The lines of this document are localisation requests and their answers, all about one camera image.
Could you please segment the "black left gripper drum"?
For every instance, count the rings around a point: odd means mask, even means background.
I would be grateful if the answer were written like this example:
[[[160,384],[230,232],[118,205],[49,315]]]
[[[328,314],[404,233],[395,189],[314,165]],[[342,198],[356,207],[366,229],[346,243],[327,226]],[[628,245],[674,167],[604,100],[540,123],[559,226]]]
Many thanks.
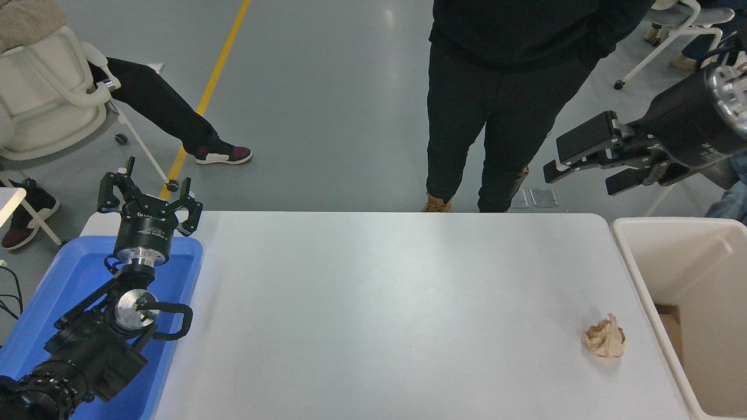
[[[114,255],[130,258],[146,250],[156,258],[170,257],[173,232],[178,223],[169,203],[156,197],[144,201],[129,199],[121,208],[121,223],[114,245]]]

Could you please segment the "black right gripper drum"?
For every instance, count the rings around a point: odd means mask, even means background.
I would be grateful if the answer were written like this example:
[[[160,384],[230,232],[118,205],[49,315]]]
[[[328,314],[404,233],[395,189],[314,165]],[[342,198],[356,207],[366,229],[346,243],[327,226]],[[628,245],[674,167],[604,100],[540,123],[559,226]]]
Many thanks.
[[[676,163],[707,167],[745,151],[745,73],[700,69],[654,98],[632,122]]]

